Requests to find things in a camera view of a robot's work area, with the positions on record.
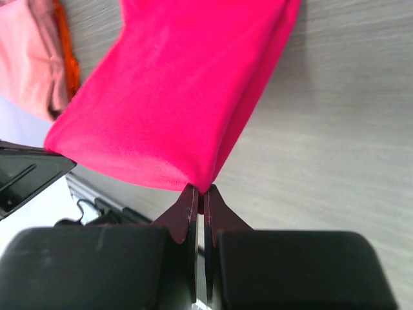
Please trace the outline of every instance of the wood grain surface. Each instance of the wood grain surface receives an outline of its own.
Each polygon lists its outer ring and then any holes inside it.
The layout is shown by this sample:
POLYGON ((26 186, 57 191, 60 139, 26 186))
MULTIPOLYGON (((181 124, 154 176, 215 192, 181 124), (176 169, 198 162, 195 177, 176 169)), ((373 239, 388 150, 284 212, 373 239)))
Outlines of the wood grain surface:
MULTIPOLYGON (((84 81, 118 36, 118 3, 62 2, 84 81)), ((365 235, 401 308, 413 309, 412 117, 413 1, 305 1, 216 184, 255 228, 365 235)), ((151 218, 177 198, 75 173, 151 218)))

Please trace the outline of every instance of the folded cloth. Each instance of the folded cloth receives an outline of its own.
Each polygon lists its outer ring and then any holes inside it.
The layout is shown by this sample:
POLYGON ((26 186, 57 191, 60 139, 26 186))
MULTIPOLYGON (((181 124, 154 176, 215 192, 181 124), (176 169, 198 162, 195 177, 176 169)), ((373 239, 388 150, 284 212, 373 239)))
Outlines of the folded cloth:
POLYGON ((122 0, 121 35, 46 139, 123 181, 205 192, 247 123, 299 0, 122 0))
POLYGON ((0 94, 54 120, 68 105, 68 94, 53 2, 8 0, 0 6, 0 20, 0 94))

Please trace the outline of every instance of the magenta towel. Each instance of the magenta towel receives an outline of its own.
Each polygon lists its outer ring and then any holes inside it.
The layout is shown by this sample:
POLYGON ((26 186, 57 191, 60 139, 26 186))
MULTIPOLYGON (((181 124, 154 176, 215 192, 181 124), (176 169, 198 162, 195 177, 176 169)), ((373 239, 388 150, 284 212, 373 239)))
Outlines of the magenta towel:
POLYGON ((52 0, 0 0, 0 95, 54 120, 68 105, 52 0))
POLYGON ((247 123, 300 0, 123 0, 122 33, 46 139, 137 185, 205 192, 247 123))

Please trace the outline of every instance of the pink fabric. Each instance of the pink fabric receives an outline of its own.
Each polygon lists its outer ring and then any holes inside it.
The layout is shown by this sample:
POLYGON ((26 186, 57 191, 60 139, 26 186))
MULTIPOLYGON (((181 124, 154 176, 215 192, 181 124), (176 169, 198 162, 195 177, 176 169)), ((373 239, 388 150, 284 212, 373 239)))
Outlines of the pink fabric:
POLYGON ((68 105, 65 63, 51 0, 0 6, 0 94, 54 120, 68 105))
POLYGON ((123 0, 125 26, 46 139, 97 172, 205 192, 247 123, 299 0, 123 0))

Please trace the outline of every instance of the light pink cloth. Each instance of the light pink cloth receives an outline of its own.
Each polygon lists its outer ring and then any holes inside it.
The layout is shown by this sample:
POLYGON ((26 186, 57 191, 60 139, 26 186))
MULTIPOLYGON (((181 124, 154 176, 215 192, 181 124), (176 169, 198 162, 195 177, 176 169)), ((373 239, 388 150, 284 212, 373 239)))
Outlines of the light pink cloth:
POLYGON ((0 1, 0 21, 0 95, 54 120, 68 94, 52 0, 0 1))

